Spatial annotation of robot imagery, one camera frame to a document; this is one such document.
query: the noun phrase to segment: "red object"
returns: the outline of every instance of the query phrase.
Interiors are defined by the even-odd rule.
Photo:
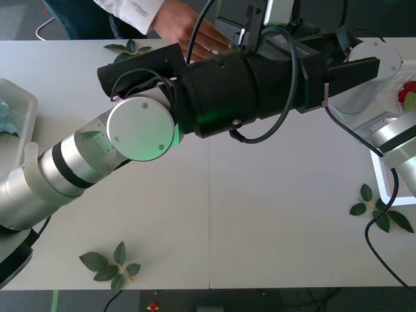
[[[416,81],[410,81],[403,86],[405,91],[416,93]]]
[[[159,306],[157,305],[157,302],[152,302],[149,306],[148,306],[148,310],[150,310],[151,312],[155,312],[159,310]]]
[[[406,100],[406,96],[408,96],[408,93],[410,91],[402,90],[398,93],[398,101],[403,104],[404,100]]]

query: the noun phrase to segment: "dark floor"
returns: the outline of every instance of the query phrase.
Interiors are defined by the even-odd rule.
[[[316,301],[324,298],[327,289],[313,289]],[[90,312],[102,311],[112,291],[60,291],[57,310],[51,310],[51,291],[0,292],[0,312]],[[328,301],[329,312],[414,312],[414,295],[402,288],[341,289]],[[306,289],[223,290],[223,291],[124,291],[111,304],[108,312],[145,312],[152,302],[159,311],[194,312],[197,307],[224,307],[227,312],[314,312],[319,304],[310,303]]]
[[[235,5],[247,0],[222,1],[231,15],[238,12]],[[200,10],[205,0],[186,0]],[[303,0],[302,16],[323,29],[332,31],[340,20],[342,0]],[[346,19],[353,28],[367,28],[382,36],[416,36],[416,5],[414,0],[354,0],[350,1]],[[36,28],[50,18],[41,0],[0,0],[0,40],[37,40]],[[65,40],[64,29],[57,22],[48,25],[42,36],[48,40]],[[326,289],[314,289],[321,298]],[[111,311],[146,311],[153,300],[161,312],[196,311],[196,306],[226,306],[227,311],[299,311],[313,312],[315,305],[286,310],[286,304],[310,301],[305,289],[282,291],[125,291],[111,305]],[[111,291],[60,291],[59,312],[102,311],[111,298]],[[0,292],[0,312],[51,311],[51,291]],[[329,301],[330,312],[390,312],[416,311],[415,297],[403,288],[343,289]]]
[[[221,1],[229,18],[241,13],[248,0]],[[183,0],[201,10],[205,0]],[[343,10],[343,0],[303,0],[301,16],[327,31],[336,29]],[[216,10],[208,18],[213,20]],[[51,15],[44,12],[41,0],[0,0],[0,40],[37,40],[34,32]],[[416,5],[414,0],[350,0],[346,23],[352,29],[365,28],[385,37],[416,36]],[[43,31],[48,40],[65,40],[64,29],[54,21]]]

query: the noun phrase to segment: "human hand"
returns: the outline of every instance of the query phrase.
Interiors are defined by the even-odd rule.
[[[153,29],[168,44],[179,43],[186,57],[198,16],[190,6],[176,0],[166,0],[153,21]],[[204,20],[192,50],[192,60],[210,59],[214,56],[212,51],[227,53],[230,45],[231,42],[216,31],[212,23]]]

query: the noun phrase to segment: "screw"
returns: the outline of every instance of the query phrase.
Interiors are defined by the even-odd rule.
[[[241,127],[241,120],[236,119],[236,120],[234,120],[234,121],[231,123],[231,125],[232,125],[234,128]]]

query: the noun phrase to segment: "white cable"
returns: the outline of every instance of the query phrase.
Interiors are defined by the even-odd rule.
[[[42,28],[44,28],[47,24],[51,23],[53,20],[54,20],[54,18],[49,19],[45,23],[41,24],[41,26],[39,26],[38,29],[36,30],[36,37],[38,37],[41,41],[46,41],[46,39],[45,38],[42,38],[39,35],[39,32],[42,30]]]

